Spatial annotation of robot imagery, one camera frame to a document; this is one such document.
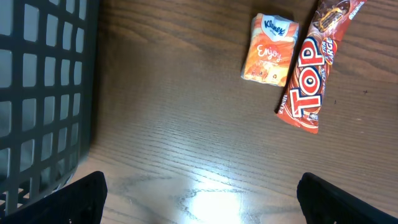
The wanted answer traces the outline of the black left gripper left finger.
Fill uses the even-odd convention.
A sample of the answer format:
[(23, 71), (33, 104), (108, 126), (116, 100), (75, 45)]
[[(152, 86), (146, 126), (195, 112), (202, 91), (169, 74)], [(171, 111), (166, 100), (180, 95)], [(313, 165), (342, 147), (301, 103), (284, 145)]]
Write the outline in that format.
[(93, 172), (6, 216), (2, 224), (100, 224), (108, 188), (104, 174)]

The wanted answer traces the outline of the orange Kleenex tissue pack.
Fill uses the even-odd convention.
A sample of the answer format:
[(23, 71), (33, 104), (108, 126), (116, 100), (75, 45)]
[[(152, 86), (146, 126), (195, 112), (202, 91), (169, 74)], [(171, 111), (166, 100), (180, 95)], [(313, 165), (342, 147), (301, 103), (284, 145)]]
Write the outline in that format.
[(299, 24), (281, 16), (257, 14), (252, 20), (251, 41), (241, 77), (258, 83), (284, 86)]

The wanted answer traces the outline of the orange Top chocolate bar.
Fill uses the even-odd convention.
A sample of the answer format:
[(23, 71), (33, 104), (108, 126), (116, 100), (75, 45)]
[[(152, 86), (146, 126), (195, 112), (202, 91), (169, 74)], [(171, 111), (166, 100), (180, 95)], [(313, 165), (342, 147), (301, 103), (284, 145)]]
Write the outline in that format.
[(310, 133), (318, 132), (318, 115), (336, 51), (351, 21), (366, 0), (321, 0), (309, 25), (277, 116)]

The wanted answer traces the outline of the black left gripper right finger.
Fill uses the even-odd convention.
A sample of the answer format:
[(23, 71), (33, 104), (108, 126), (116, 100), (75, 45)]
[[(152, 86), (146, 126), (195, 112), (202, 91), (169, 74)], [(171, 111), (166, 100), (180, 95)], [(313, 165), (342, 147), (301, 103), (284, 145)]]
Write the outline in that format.
[(309, 224), (397, 224), (396, 217), (310, 172), (298, 183), (297, 199)]

